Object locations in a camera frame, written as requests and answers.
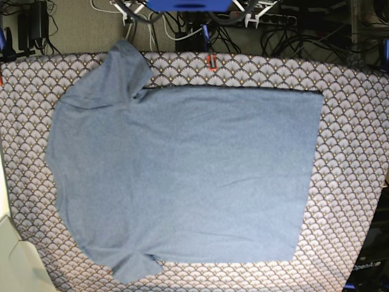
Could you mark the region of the blue grey T-shirt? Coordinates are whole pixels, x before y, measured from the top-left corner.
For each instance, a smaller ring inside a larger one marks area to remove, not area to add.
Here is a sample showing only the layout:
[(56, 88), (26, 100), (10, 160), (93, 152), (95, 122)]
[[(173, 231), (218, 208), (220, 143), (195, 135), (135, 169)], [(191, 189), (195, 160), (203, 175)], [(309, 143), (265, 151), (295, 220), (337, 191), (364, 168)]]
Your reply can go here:
[(60, 97), (45, 160), (78, 247), (122, 283), (175, 263), (289, 261), (301, 232), (323, 96), (148, 89), (119, 41)]

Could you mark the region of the red black clamp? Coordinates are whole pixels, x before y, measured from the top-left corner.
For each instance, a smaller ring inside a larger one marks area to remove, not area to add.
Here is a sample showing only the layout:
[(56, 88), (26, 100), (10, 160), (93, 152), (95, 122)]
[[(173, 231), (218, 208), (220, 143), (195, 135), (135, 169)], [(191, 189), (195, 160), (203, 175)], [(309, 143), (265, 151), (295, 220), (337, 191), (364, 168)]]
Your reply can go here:
[(216, 71), (218, 69), (215, 54), (207, 54), (206, 63), (210, 71)]

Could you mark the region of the blue box overhead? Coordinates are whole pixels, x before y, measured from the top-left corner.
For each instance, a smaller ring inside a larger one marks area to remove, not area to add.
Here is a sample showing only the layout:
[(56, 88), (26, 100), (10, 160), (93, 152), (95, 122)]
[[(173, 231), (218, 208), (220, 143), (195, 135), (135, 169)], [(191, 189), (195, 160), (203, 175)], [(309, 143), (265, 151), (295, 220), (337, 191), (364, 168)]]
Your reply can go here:
[(149, 0), (146, 4), (157, 12), (224, 12), (232, 0)]

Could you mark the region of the black power strip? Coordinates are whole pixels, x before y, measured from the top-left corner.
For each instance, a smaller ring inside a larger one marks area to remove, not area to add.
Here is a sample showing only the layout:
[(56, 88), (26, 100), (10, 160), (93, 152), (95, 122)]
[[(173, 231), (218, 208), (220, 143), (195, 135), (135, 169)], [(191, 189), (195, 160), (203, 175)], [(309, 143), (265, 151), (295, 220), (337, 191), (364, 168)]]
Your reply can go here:
[(264, 26), (296, 27), (298, 24), (298, 19), (295, 16), (274, 13), (265, 13), (258, 16), (259, 14), (255, 12), (248, 13), (243, 20), (234, 24), (227, 24), (227, 26), (257, 29)]

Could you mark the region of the fan patterned table cloth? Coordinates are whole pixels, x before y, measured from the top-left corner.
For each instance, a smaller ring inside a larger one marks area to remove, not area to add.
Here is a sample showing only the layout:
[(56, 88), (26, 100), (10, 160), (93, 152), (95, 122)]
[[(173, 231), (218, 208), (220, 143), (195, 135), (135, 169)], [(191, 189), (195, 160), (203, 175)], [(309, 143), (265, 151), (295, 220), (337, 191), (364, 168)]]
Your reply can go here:
[(334, 64), (218, 54), (149, 52), (148, 86), (257, 86), (320, 91), (323, 102), (308, 203), (289, 262), (164, 263), (125, 285), (75, 244), (56, 207), (44, 150), (56, 101), (104, 53), (1, 66), (1, 142), (11, 216), (61, 291), (341, 291), (365, 241), (388, 171), (388, 77)]

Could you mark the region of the black power adapter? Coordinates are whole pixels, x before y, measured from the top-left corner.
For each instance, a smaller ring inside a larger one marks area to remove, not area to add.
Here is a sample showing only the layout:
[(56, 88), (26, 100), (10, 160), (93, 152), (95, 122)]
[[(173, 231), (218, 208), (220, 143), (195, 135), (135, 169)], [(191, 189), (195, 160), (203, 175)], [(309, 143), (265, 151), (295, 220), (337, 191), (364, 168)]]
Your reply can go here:
[(19, 50), (44, 49), (49, 37), (49, 14), (47, 1), (35, 1), (27, 4), (18, 15)]

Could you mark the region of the black OpenArm base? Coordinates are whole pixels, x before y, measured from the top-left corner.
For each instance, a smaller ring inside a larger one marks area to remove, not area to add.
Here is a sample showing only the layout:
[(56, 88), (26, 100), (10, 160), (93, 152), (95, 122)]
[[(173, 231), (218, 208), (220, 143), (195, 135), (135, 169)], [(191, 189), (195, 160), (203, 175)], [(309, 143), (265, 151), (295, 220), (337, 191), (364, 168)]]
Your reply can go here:
[(370, 229), (343, 291), (388, 291), (388, 187), (382, 189)]

